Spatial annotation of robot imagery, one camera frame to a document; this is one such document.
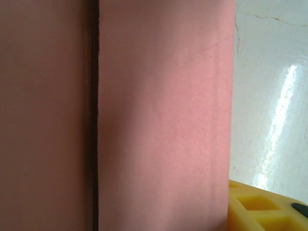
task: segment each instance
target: yellow plastic crate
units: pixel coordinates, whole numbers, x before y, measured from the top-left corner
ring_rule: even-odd
[[[302,208],[305,204],[230,180],[228,230],[308,231],[307,215],[292,206]]]

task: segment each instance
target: pink panel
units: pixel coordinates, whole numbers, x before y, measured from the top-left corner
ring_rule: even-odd
[[[82,0],[0,1],[1,231],[87,228],[84,22]]]
[[[234,1],[100,10],[100,230],[223,230]]]

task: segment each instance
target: pink foam sheet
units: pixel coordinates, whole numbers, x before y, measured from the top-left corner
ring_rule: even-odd
[[[233,0],[102,0],[99,226],[226,228]]]

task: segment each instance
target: black object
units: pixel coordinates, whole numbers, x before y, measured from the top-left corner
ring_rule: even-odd
[[[298,212],[300,212],[301,214],[303,214],[305,217],[308,218],[308,206],[307,205],[302,205],[302,204],[299,204],[299,203],[293,203],[291,205]]]

